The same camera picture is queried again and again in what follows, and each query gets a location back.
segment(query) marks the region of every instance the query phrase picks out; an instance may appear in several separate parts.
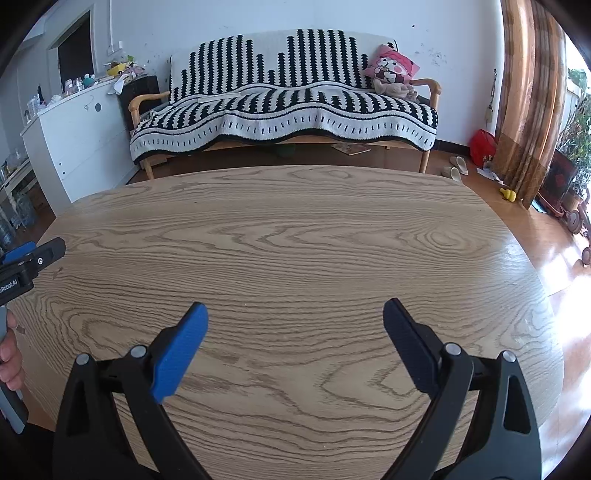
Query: yellow bowl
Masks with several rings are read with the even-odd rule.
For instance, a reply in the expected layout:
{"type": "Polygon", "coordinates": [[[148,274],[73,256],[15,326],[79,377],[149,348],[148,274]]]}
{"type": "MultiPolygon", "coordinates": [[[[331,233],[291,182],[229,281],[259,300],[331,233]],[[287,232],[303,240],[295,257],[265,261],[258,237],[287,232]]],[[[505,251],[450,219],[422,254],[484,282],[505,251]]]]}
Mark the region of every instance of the yellow bowl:
{"type": "Polygon", "coordinates": [[[127,65],[129,65],[129,63],[119,63],[119,65],[117,65],[116,67],[107,70],[107,75],[111,77],[116,77],[119,74],[119,72],[122,72],[127,68],[127,65]]]}

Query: wooden sofa armrest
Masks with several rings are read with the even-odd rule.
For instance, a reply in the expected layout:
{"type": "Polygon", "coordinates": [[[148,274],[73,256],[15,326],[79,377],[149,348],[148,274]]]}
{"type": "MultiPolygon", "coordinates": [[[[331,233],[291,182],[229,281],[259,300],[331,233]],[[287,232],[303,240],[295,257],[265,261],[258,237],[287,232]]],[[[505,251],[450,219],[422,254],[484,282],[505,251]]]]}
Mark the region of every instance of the wooden sofa armrest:
{"type": "Polygon", "coordinates": [[[431,99],[429,100],[429,106],[437,110],[439,105],[439,96],[441,95],[441,85],[436,80],[433,79],[417,79],[411,80],[410,84],[412,86],[420,86],[426,85],[429,87],[431,91],[431,99]]]}
{"type": "Polygon", "coordinates": [[[139,123],[139,105],[144,100],[161,100],[166,98],[170,95],[170,92],[162,92],[162,93],[149,93],[147,95],[138,95],[129,103],[129,113],[131,113],[131,119],[134,122],[134,128],[138,126],[139,123]]]}

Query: pink cushion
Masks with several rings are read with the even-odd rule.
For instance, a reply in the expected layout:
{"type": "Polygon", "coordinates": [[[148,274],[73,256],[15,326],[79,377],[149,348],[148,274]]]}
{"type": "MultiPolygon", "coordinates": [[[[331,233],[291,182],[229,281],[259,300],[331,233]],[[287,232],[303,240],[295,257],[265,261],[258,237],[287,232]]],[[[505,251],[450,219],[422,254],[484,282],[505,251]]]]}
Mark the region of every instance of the pink cushion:
{"type": "Polygon", "coordinates": [[[380,45],[374,59],[363,73],[382,83],[408,84],[421,67],[388,45],[380,45]]]}

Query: wall outlet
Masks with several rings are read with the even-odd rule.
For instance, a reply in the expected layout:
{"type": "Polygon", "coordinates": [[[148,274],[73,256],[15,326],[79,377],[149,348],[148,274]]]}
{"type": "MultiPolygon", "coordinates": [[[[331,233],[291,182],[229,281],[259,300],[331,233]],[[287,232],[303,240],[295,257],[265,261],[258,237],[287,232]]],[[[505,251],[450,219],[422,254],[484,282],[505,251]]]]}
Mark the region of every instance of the wall outlet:
{"type": "Polygon", "coordinates": [[[117,42],[117,45],[111,45],[107,48],[107,55],[114,55],[119,50],[123,50],[123,42],[121,40],[117,42]]]}

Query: yellow toy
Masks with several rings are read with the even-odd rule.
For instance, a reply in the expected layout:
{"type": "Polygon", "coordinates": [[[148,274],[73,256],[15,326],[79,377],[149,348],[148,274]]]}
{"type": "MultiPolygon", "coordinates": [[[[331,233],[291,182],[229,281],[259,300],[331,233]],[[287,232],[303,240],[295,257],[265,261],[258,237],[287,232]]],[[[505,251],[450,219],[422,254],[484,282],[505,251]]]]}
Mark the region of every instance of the yellow toy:
{"type": "Polygon", "coordinates": [[[514,202],[517,198],[517,194],[513,190],[509,189],[500,189],[499,192],[505,197],[505,200],[509,200],[510,202],[514,202]]]}

